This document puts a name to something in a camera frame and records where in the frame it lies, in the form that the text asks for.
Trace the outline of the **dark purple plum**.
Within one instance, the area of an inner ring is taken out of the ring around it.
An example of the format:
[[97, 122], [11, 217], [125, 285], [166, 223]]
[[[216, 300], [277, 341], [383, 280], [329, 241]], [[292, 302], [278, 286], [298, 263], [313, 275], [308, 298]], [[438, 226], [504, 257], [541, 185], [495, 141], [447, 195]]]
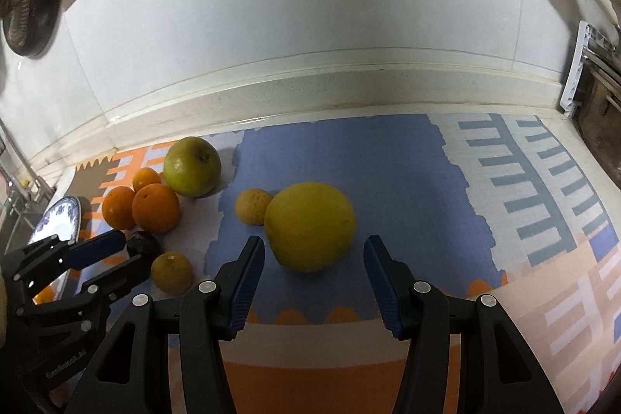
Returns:
[[139, 230], [127, 239], [126, 251], [129, 257], [157, 258], [162, 253], [162, 246], [155, 236]]

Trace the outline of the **small orange tangerine back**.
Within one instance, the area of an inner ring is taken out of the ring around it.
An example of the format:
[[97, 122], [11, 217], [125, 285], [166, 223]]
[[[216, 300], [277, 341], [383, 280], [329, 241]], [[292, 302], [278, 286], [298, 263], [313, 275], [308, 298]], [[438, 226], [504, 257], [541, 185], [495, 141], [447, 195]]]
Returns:
[[134, 192], [140, 191], [142, 188], [152, 185], [152, 184], [160, 184], [161, 177], [155, 169], [152, 167], [142, 167], [140, 168], [133, 177], [132, 185]]

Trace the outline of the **small yellow-brown fruit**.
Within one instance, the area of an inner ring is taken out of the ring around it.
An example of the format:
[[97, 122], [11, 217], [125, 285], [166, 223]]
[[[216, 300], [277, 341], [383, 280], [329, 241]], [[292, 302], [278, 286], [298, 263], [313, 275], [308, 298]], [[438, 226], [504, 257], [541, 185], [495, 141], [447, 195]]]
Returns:
[[265, 190], [259, 188], [246, 189], [236, 199], [236, 216], [243, 224], [262, 226], [267, 207], [271, 202], [272, 195]]

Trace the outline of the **green apple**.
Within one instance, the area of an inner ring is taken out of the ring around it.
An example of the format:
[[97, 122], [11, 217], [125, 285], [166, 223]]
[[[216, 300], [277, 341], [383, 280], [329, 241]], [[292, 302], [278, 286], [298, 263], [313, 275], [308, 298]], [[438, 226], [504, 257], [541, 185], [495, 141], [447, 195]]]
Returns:
[[186, 137], [166, 153], [163, 174], [175, 193], [186, 197], [206, 196], [219, 183], [221, 160], [216, 148], [199, 137]]

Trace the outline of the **stainless steel pot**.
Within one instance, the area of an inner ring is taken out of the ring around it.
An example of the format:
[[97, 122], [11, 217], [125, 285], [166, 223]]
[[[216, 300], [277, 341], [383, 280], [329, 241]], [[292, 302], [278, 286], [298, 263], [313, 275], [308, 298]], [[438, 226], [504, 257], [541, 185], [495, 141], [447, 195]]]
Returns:
[[620, 67], [614, 60], [584, 48], [575, 99], [584, 143], [608, 178], [620, 187]]

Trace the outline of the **colourful patterned table mat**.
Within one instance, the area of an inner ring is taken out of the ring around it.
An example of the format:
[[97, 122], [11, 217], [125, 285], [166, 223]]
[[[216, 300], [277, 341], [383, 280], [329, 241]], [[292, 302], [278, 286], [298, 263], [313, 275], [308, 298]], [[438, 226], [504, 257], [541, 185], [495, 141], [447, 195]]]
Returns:
[[408, 346], [384, 328], [362, 261], [381, 236], [446, 294], [490, 293], [536, 353], [568, 413], [620, 363], [620, 193], [574, 125], [508, 113], [398, 114], [212, 135], [223, 186], [184, 199], [163, 245], [196, 279], [252, 229], [239, 194], [332, 185], [357, 217], [347, 257], [302, 275], [269, 257], [245, 329], [222, 347], [241, 413], [388, 413]]

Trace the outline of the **large yellow grapefruit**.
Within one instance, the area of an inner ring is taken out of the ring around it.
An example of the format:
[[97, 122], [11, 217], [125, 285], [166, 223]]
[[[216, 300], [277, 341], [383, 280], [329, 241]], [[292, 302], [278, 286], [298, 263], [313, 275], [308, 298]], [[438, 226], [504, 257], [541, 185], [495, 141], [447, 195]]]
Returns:
[[264, 231], [284, 268], [319, 272], [349, 254], [356, 235], [354, 206], [339, 189], [303, 182], [282, 189], [267, 206]]

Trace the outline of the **metal dish rack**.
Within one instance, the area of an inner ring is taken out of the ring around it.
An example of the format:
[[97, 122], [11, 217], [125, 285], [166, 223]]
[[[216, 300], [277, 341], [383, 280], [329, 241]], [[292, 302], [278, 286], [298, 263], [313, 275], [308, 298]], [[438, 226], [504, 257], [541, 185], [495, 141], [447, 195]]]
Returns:
[[43, 203], [50, 202], [54, 189], [31, 167], [4, 122], [1, 122], [1, 175], [7, 187], [2, 209], [6, 218], [13, 222], [6, 241], [6, 250], [9, 250], [22, 224], [35, 230], [29, 217]]

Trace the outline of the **small yellow-green citrus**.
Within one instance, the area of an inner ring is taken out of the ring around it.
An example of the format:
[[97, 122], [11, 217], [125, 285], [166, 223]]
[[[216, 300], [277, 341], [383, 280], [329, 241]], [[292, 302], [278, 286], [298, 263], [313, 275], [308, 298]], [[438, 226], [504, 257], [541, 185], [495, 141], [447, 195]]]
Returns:
[[153, 261], [151, 278], [155, 286], [164, 293], [179, 296], [192, 287], [194, 270], [184, 254], [167, 251]]

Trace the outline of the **orange tangerine front right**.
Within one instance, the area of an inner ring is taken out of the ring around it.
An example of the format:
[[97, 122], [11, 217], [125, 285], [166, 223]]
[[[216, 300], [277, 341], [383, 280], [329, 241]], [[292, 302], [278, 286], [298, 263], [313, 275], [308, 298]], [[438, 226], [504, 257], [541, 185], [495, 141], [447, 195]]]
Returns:
[[177, 193], [164, 184], [149, 184], [136, 193], [132, 214], [136, 225], [147, 232], [170, 232], [181, 220]]

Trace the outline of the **blue white porcelain plate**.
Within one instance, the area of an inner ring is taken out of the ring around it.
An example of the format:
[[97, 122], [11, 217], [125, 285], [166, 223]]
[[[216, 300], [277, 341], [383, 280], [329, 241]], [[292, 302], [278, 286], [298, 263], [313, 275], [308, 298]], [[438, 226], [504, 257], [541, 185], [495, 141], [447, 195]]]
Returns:
[[[44, 212], [29, 238], [28, 246], [50, 236], [58, 236], [61, 241], [77, 242], [81, 228], [81, 215], [80, 201], [75, 196], [64, 196]], [[60, 300], [68, 278], [69, 273], [64, 271], [34, 297], [34, 303], [40, 305]]]

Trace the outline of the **white metal rack bracket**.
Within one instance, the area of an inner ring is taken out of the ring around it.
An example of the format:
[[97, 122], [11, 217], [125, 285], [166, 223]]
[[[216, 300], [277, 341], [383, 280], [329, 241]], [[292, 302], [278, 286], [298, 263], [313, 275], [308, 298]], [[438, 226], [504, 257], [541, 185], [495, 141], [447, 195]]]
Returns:
[[560, 95], [559, 105], [563, 114], [568, 119], [575, 117], [579, 102], [576, 100], [576, 93], [580, 83], [583, 70], [583, 50], [588, 48], [593, 27], [590, 23], [581, 20], [579, 22], [577, 39], [574, 52], [572, 53], [571, 65], [569, 65], [565, 84]]

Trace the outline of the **orange tangerine left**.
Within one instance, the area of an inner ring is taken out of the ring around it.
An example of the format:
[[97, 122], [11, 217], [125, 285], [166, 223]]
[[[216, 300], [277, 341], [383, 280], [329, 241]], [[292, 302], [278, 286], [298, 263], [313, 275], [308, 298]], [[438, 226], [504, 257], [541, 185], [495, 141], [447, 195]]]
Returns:
[[134, 197], [130, 187], [111, 189], [102, 203], [102, 216], [108, 226], [117, 230], [130, 230], [136, 226], [132, 212]]

